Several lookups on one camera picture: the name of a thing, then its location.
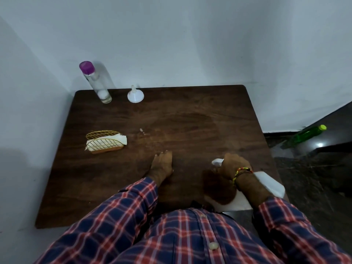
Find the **shirt sleeve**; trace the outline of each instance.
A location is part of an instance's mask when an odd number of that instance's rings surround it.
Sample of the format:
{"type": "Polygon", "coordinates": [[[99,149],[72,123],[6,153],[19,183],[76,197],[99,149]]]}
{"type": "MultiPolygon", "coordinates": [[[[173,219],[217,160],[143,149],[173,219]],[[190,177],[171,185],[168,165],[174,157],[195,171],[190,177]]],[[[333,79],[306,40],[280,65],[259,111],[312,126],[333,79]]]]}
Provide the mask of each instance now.
{"type": "Polygon", "coordinates": [[[349,255],[318,234],[306,216],[284,199],[268,198],[254,213],[253,223],[263,242],[285,262],[352,263],[349,255]]]}
{"type": "Polygon", "coordinates": [[[143,178],[73,224],[36,263],[107,263],[133,245],[158,201],[157,185],[143,178]]]}

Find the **purple cap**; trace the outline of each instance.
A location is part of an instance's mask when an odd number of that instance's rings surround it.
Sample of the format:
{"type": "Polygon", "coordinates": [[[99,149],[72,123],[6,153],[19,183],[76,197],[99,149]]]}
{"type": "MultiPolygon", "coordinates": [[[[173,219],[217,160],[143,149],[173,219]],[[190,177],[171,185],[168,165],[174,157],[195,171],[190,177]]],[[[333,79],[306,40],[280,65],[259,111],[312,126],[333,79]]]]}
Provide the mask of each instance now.
{"type": "Polygon", "coordinates": [[[80,69],[85,75],[89,75],[95,72],[95,67],[90,61],[83,61],[82,63],[80,63],[80,69]]]}

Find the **yellow-green cap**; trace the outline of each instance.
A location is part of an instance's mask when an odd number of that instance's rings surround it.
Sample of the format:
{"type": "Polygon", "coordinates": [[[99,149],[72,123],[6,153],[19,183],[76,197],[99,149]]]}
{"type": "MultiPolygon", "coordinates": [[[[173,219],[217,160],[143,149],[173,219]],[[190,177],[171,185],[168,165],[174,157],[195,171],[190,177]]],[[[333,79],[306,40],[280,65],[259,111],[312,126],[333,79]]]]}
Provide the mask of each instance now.
{"type": "Polygon", "coordinates": [[[325,125],[319,125],[318,128],[321,131],[326,131],[326,129],[327,129],[327,127],[325,125]]]}

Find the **colorful bracelet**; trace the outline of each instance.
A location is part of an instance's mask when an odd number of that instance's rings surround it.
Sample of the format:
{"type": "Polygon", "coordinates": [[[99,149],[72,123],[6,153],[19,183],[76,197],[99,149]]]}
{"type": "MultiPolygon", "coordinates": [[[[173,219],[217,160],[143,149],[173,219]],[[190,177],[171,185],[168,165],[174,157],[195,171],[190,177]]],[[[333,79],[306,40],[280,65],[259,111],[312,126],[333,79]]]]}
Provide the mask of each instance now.
{"type": "Polygon", "coordinates": [[[250,168],[246,168],[246,167],[238,168],[237,171],[236,171],[235,177],[232,179],[233,185],[235,185],[235,180],[236,180],[236,178],[238,177],[238,175],[239,175],[238,173],[239,173],[241,170],[246,170],[246,171],[248,171],[248,172],[250,172],[250,173],[253,173],[253,171],[252,171],[250,168]]]}

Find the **glass bottle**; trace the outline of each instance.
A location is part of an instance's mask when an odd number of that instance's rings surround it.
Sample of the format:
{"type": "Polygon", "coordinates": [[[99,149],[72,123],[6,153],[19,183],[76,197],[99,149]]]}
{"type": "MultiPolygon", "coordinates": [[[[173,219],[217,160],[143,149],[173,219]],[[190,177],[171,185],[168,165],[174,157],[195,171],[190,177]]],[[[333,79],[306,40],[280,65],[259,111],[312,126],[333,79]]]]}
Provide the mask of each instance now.
{"type": "Polygon", "coordinates": [[[104,86],[102,79],[99,79],[99,73],[95,70],[93,63],[90,61],[84,61],[80,63],[80,69],[100,100],[104,104],[110,103],[112,100],[111,95],[104,86]]]}
{"type": "Polygon", "coordinates": [[[300,144],[301,142],[305,142],[309,140],[310,138],[313,138],[314,136],[318,136],[321,134],[323,131],[326,131],[327,127],[325,125],[319,125],[315,126],[312,128],[309,128],[305,130],[304,132],[297,133],[296,135],[293,135],[290,139],[286,140],[281,148],[282,149],[287,149],[296,146],[297,144],[300,144]]]}

